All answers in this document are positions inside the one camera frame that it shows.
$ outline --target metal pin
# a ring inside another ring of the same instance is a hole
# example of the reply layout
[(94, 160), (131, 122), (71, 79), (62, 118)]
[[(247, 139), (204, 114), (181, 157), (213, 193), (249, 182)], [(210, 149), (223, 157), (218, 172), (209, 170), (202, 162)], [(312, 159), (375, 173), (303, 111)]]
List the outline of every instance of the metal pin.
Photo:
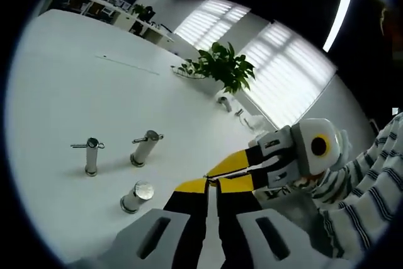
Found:
[(98, 155), (98, 149), (104, 149), (105, 144), (99, 143), (95, 138), (89, 138), (86, 144), (71, 144), (73, 148), (86, 148), (87, 153), (87, 164), (85, 167), (85, 172), (89, 176), (96, 176), (98, 169), (96, 167), (96, 158)]
[(120, 206), (124, 212), (134, 214), (140, 206), (154, 195), (152, 185), (145, 181), (138, 181), (129, 193), (120, 199)]
[(140, 145), (136, 151), (130, 155), (130, 161), (132, 164), (137, 167), (144, 166), (145, 159), (150, 154), (151, 150), (158, 143), (158, 141), (163, 138), (164, 135), (159, 135), (153, 130), (148, 130), (145, 133), (144, 138), (133, 140), (133, 144), (140, 143)]

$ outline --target table surface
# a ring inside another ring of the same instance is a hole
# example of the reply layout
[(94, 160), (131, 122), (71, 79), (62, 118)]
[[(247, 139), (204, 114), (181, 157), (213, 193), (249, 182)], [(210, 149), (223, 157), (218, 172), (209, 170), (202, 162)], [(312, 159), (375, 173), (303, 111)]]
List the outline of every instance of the table surface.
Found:
[(127, 16), (127, 17), (129, 17), (129, 18), (135, 19), (137, 22), (139, 22), (139, 23), (141, 23), (142, 25), (146, 26), (147, 28), (153, 30), (154, 32), (160, 34), (161, 36), (163, 36), (163, 37), (169, 39), (170, 41), (174, 41), (171, 37), (169, 37), (168, 35), (166, 35), (165, 33), (163, 33), (160, 29), (158, 29), (158, 28), (156, 28), (156, 27), (154, 27), (154, 26), (148, 24), (148, 23), (145, 22), (145, 21), (139, 20), (139, 19), (136, 18), (135, 16), (129, 14), (128, 12), (122, 10), (121, 8), (118, 8), (117, 6), (114, 6), (112, 3), (109, 3), (108, 1), (105, 1), (105, 0), (90, 0), (90, 1), (92, 1), (93, 3), (101, 4), (101, 5), (103, 5), (103, 6), (107, 7), (107, 8), (113, 9), (113, 10), (115, 10), (116, 12), (119, 12), (120, 14), (123, 14), (123, 15), (125, 15), (125, 16)]
[[(162, 208), (180, 183), (202, 177), (254, 137), (233, 113), (171, 72), (183, 60), (129, 32), (51, 10), (34, 19), (18, 46), (6, 96), (11, 171), (28, 216), (62, 261), (105, 250), (118, 231)], [(131, 141), (164, 134), (135, 168)], [(98, 175), (86, 176), (95, 137)], [(138, 213), (119, 201), (139, 181), (155, 189)]]

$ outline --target green leaves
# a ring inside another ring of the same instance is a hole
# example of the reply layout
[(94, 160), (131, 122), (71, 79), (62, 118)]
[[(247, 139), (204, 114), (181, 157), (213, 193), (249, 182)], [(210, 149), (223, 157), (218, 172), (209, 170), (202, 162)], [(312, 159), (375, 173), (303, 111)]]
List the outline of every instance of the green leaves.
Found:
[(199, 58), (195, 62), (186, 59), (186, 64), (178, 68), (187, 75), (202, 75), (211, 77), (224, 83), (225, 92), (231, 94), (245, 87), (251, 89), (247, 81), (254, 77), (254, 66), (246, 61), (245, 55), (235, 57), (235, 50), (231, 43), (226, 48), (218, 42), (214, 42), (209, 52), (199, 50)]
[(230, 55), (231, 58), (234, 58), (234, 56), (235, 56), (235, 50), (234, 50), (234, 48), (232, 47), (232, 44), (231, 44), (231, 43), (228, 43), (228, 45), (229, 45), (229, 55)]

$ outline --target ceiling light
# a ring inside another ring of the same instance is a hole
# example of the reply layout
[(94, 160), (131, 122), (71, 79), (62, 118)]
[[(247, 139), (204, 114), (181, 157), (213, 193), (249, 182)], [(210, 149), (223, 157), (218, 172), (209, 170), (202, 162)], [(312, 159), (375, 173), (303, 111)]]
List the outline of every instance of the ceiling light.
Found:
[(338, 12), (336, 13), (336, 17), (334, 19), (332, 28), (330, 29), (329, 36), (327, 36), (326, 42), (323, 45), (323, 50), (328, 52), (332, 47), (334, 39), (339, 33), (341, 28), (341, 24), (343, 23), (344, 17), (346, 16), (348, 6), (351, 0), (340, 0)]

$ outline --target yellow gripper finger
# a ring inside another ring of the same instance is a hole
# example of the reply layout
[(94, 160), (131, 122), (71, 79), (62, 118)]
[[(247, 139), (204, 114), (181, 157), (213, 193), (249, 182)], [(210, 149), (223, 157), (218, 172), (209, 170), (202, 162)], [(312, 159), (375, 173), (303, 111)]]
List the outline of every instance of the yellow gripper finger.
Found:
[(216, 167), (210, 170), (206, 177), (214, 178), (217, 176), (227, 175), (248, 167), (249, 162), (247, 160), (245, 150), (237, 151), (226, 157), (220, 164), (216, 165)]

